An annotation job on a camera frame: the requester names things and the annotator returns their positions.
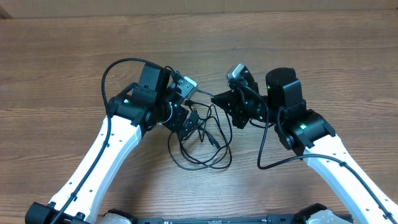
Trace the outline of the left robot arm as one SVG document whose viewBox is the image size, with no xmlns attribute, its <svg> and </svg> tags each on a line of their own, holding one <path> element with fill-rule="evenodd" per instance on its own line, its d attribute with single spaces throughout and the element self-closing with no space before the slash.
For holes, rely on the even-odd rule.
<svg viewBox="0 0 398 224">
<path fill-rule="evenodd" d="M 34 202 L 26 223 L 105 223 L 98 217 L 104 196 L 127 156 L 145 133 L 158 124 L 182 128 L 188 111 L 181 104 L 198 89 L 197 83 L 171 68 L 146 63 L 132 82 L 106 108 L 101 129 L 68 182 L 42 205 Z"/>
</svg>

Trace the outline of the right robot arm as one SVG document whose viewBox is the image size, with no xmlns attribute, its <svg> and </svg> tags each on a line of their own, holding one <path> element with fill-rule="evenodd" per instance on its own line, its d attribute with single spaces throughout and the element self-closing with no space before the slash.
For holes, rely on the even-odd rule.
<svg viewBox="0 0 398 224">
<path fill-rule="evenodd" d="M 357 223 L 397 223 L 394 203 L 350 156 L 332 125 L 307 108 L 302 86 L 293 68 L 275 68 L 266 74 L 267 94 L 262 96 L 248 68 L 238 64 L 226 74 L 230 89 L 212 97 L 216 106 L 232 117 L 233 126 L 244 129 L 257 120 L 265 124 L 257 156 L 261 170 L 301 160 L 332 189 Z M 262 165 L 268 129 L 294 157 Z"/>
</svg>

